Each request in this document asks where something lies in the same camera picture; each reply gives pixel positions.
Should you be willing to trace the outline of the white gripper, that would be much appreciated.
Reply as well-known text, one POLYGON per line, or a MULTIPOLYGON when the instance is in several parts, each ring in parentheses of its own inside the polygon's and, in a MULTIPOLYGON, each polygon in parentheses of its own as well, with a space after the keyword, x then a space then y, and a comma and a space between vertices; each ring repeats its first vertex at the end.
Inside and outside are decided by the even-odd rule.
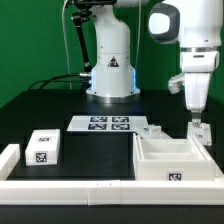
POLYGON ((218 51, 181 53, 186 107, 192 112, 194 127, 201 125, 201 112, 205 109, 210 79, 219 66, 219 58, 218 51))

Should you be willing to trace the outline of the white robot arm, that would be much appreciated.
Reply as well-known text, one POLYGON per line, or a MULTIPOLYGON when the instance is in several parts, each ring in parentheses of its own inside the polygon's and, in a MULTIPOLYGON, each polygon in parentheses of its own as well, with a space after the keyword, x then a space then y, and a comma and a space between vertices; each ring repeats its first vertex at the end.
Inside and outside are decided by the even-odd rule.
MULTIPOLYGON (((130 65, 130 30, 100 4, 92 9, 97 37, 97 64, 88 93, 110 102, 136 94, 130 65)), ((177 42, 181 73, 168 82, 171 93, 185 88, 185 102, 192 124, 201 125, 210 79, 219 66, 223 0, 162 0, 148 17, 148 32, 160 44, 177 42)))

